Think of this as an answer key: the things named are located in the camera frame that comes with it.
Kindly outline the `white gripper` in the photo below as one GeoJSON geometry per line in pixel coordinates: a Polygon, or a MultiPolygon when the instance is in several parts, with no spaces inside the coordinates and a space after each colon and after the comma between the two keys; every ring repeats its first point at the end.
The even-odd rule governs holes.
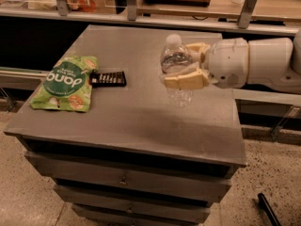
{"type": "MultiPolygon", "coordinates": [[[[204,42],[187,44],[194,62],[209,71],[213,84],[222,88],[241,88],[247,79],[248,43],[242,38],[220,40],[210,44],[204,42]]],[[[160,76],[161,83],[168,89],[203,89],[210,84],[202,69],[190,73],[170,73],[160,76]]]]}

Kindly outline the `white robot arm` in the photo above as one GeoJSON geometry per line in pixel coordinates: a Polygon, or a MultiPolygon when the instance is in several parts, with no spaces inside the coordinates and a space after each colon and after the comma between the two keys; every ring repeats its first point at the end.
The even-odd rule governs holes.
{"type": "Polygon", "coordinates": [[[184,44],[178,34],[166,37],[160,63],[161,83],[168,89],[195,90],[215,85],[239,89],[262,85],[300,92],[300,36],[265,40],[242,38],[184,44]]]}

